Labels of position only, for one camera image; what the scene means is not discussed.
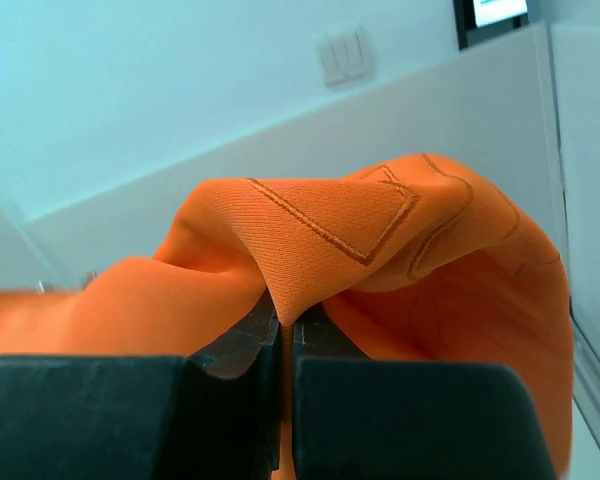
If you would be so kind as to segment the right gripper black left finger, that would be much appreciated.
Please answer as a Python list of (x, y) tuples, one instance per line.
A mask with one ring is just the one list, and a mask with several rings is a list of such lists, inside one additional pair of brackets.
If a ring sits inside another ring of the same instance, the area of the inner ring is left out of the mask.
[(0, 479), (267, 479), (279, 354), (263, 295), (189, 356), (0, 356)]

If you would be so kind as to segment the orange jacket with pink lining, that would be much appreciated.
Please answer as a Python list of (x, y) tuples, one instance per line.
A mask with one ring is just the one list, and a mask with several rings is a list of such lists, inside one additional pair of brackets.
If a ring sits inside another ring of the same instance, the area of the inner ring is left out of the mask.
[(375, 360), (511, 367), (570, 466), (574, 347), (558, 250), (488, 179), (413, 154), (341, 179), (212, 179), (153, 256), (81, 291), (0, 291), (0, 354), (190, 354), (272, 297), (314, 305)]

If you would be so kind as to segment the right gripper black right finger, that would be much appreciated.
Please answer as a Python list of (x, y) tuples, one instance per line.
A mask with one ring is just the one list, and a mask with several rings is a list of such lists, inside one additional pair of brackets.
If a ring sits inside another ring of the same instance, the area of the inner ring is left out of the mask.
[(552, 479), (527, 389), (502, 365), (368, 358), (314, 306), (293, 333), (300, 479)]

